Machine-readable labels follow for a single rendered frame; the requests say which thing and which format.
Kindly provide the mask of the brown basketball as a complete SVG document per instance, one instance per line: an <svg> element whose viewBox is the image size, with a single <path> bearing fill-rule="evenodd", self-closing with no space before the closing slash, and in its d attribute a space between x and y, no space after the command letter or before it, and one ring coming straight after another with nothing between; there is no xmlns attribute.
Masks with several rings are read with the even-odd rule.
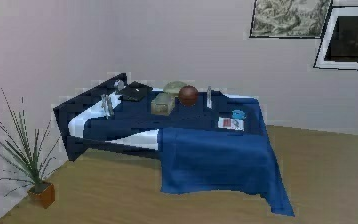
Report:
<svg viewBox="0 0 358 224"><path fill-rule="evenodd" d="M198 90L190 85L180 89L178 95L179 101L184 106L193 106L197 102Z"/></svg>

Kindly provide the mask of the olive green box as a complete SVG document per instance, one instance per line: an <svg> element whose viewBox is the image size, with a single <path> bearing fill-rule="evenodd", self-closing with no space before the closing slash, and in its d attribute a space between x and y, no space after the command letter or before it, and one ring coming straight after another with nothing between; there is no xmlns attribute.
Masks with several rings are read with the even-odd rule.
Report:
<svg viewBox="0 0 358 224"><path fill-rule="evenodd" d="M151 113L155 115L169 116L175 107L175 97L168 93L159 93L151 101Z"/></svg>

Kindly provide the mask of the pale green round cushion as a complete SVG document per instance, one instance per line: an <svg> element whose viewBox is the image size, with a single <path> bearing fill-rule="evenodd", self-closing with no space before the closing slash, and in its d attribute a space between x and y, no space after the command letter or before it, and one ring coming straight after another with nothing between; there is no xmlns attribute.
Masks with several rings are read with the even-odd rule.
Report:
<svg viewBox="0 0 358 224"><path fill-rule="evenodd" d="M179 92L180 92L180 89L185 87L186 86L186 83L185 82L182 82L182 81L172 81L172 82L169 82L167 83L164 88L163 88L163 91L165 93L168 93L168 94L173 94L173 95L178 95Z"/></svg>

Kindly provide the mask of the black laptop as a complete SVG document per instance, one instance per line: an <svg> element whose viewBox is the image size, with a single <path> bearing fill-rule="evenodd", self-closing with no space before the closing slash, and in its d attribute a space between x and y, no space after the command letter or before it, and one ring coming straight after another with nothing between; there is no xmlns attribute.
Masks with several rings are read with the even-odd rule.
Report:
<svg viewBox="0 0 358 224"><path fill-rule="evenodd" d="M123 88L119 92L119 94L122 96L122 99L124 101L139 102L143 98L145 98L152 90L152 87L134 81L131 84L127 85L125 88Z"/></svg>

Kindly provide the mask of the white and red book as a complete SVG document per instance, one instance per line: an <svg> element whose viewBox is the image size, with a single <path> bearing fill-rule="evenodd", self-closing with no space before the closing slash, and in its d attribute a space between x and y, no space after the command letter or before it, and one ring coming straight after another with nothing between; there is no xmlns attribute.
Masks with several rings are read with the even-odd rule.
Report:
<svg viewBox="0 0 358 224"><path fill-rule="evenodd" d="M222 128L222 129L243 131L244 130L244 121L240 120L240 119L220 117L218 119L218 127Z"/></svg>

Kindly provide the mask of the blue bed blanket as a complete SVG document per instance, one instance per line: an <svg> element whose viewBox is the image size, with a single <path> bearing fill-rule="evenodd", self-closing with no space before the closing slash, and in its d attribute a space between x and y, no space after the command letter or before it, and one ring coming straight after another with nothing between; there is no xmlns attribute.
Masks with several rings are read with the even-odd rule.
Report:
<svg viewBox="0 0 358 224"><path fill-rule="evenodd" d="M273 213L294 214L267 131L245 134L217 123L215 131L167 127L156 132L164 193L242 191L263 197Z"/></svg>

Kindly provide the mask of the grey metal statuette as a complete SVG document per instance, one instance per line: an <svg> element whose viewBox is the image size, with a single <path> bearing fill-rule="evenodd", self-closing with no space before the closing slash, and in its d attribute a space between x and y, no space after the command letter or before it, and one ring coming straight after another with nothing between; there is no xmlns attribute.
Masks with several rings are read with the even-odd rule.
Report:
<svg viewBox="0 0 358 224"><path fill-rule="evenodd" d="M102 101L102 108L105 112L105 116L107 118L111 117L114 114L111 97L109 95L103 94L101 96L101 101Z"/></svg>

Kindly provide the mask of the dark blue bed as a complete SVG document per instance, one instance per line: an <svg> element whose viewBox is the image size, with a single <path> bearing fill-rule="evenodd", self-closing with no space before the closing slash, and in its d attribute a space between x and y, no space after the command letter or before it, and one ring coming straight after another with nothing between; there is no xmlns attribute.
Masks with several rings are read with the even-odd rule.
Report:
<svg viewBox="0 0 358 224"><path fill-rule="evenodd" d="M120 152L154 158L157 151L158 129L175 127L212 130L217 129L220 117L230 118L233 110L242 110L245 134L266 133L263 116L257 99L245 96L212 92L212 109L207 107L207 93L198 95L191 107L175 103L169 116L151 113L151 101L160 91L154 89L141 101L124 101L114 84L122 80L130 83L125 73L62 103L54 108L55 118L62 135L68 159L76 160L87 149ZM107 118L101 96L111 97L114 114Z"/></svg>

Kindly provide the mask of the green house plant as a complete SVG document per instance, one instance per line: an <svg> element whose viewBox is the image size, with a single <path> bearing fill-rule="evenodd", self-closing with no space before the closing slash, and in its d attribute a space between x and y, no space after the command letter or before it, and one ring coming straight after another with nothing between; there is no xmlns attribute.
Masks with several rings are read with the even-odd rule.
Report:
<svg viewBox="0 0 358 224"><path fill-rule="evenodd" d="M9 179L23 183L24 187L29 187L29 189L35 186L35 190L39 191L41 184L48 182L47 178L56 171L53 169L48 172L48 167L55 160L53 153L60 138L56 138L49 148L45 147L46 139L51 132L51 122L48 122L44 131L39 128L34 129L33 141L30 141L25 110L13 109L5 91L1 90L1 92L15 133L12 134L0 119L0 130L5 135L4 138L0 137L0 147L2 148L0 158L24 175L22 179L3 177L3 180Z"/></svg>

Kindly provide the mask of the brown plant pot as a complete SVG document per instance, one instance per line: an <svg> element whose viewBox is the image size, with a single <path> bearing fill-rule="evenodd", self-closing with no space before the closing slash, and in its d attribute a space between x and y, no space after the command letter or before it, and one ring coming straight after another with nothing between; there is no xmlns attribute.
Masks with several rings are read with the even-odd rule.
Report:
<svg viewBox="0 0 358 224"><path fill-rule="evenodd" d="M44 209L47 209L55 201L55 187L50 182L43 182L39 191L36 191L33 186L27 193L37 205Z"/></svg>

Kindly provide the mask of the white framed window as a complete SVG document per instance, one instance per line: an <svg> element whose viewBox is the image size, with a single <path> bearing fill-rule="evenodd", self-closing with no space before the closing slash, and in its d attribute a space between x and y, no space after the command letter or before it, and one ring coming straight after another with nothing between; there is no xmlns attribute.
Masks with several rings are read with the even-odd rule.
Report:
<svg viewBox="0 0 358 224"><path fill-rule="evenodd" d="M315 68L358 71L358 6L332 6Z"/></svg>

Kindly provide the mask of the grey framed wall picture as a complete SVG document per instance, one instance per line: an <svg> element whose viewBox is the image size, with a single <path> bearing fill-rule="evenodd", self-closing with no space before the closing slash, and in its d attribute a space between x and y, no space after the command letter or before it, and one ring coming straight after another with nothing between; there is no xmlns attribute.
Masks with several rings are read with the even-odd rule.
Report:
<svg viewBox="0 0 358 224"><path fill-rule="evenodd" d="M333 0L255 0L253 38L319 38Z"/></svg>

